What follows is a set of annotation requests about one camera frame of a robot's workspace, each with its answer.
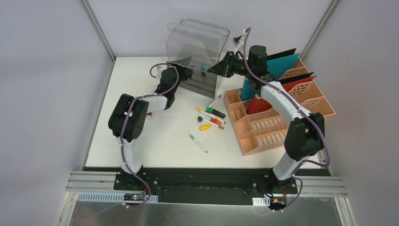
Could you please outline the clear drawer organizer box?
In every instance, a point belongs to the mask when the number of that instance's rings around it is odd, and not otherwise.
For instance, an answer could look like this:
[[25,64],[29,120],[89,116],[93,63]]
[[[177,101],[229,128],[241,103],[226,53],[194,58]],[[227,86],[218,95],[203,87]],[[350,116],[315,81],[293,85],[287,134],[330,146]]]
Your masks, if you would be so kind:
[[192,79],[181,82],[181,88],[215,98],[220,80],[207,69],[226,54],[229,36],[227,27],[185,17],[166,26],[162,59],[193,70]]

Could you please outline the green tip black highlighter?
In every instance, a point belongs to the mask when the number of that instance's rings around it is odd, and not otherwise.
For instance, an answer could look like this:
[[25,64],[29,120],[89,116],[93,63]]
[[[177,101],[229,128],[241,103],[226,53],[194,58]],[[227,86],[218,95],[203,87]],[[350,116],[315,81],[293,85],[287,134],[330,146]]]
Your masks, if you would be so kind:
[[224,119],[225,117],[226,117],[226,115],[224,114],[224,113],[221,113],[220,111],[218,111],[218,110],[216,110],[216,109],[214,109],[214,108],[207,108],[206,109],[206,112],[207,113],[210,113],[210,114],[212,114],[212,115],[215,115],[215,116],[217,116],[217,117],[219,117],[219,118],[221,118],[221,119]]

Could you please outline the teal notebook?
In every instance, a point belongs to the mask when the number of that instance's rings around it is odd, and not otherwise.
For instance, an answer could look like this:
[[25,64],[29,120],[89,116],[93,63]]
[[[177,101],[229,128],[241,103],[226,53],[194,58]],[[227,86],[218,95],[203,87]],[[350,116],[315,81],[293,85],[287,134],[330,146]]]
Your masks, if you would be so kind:
[[[277,79],[280,79],[287,70],[294,68],[299,55],[299,53],[296,53],[273,60],[269,57],[267,62],[268,71],[275,75]],[[242,101],[252,100],[255,97],[255,92],[251,89],[247,79],[244,80],[240,97]]]

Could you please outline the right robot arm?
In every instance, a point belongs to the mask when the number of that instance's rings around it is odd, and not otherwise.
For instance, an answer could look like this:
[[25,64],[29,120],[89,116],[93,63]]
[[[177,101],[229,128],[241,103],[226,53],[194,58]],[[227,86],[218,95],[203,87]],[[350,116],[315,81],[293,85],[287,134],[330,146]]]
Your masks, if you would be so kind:
[[325,139],[325,119],[321,113],[311,113],[301,106],[268,70],[266,47],[253,45],[243,50],[243,57],[228,51],[224,58],[211,66],[207,72],[230,78],[234,74],[243,75],[257,95],[266,100],[288,125],[284,141],[285,153],[271,169],[267,188],[279,193],[293,178],[294,173],[309,157],[322,149],[327,149]]

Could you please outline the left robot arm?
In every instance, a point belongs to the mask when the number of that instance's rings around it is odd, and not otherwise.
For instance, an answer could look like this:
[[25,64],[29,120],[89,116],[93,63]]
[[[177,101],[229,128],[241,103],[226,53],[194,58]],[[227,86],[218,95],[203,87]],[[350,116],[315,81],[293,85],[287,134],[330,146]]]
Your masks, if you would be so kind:
[[165,63],[166,68],[160,73],[160,82],[152,94],[131,96],[122,94],[111,113],[108,128],[116,137],[122,156],[122,170],[129,173],[125,183],[131,190],[139,190],[143,186],[143,177],[137,172],[142,168],[139,153],[134,148],[148,114],[167,110],[175,101],[175,93],[182,81],[192,78],[193,70]]

